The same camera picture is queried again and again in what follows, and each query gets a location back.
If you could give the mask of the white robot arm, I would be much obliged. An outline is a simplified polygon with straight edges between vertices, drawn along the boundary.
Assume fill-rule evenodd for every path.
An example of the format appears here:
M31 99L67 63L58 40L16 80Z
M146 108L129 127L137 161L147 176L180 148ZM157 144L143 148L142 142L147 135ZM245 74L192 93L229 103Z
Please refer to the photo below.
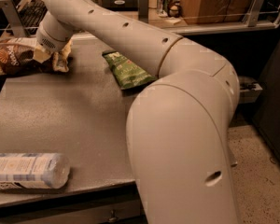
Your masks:
M181 35L100 7L44 0L36 33L60 51L84 30L154 76L133 100L126 140L148 224L242 224L227 130L240 89L231 63Z

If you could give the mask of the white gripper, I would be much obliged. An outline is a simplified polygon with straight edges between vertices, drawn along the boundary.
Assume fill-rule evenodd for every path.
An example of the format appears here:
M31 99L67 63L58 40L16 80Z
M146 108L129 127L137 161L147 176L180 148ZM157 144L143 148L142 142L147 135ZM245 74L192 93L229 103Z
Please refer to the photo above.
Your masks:
M33 59L39 63L48 60L52 52L61 51L73 35L73 27L58 21L49 12L40 22L36 39L42 46L36 46Z

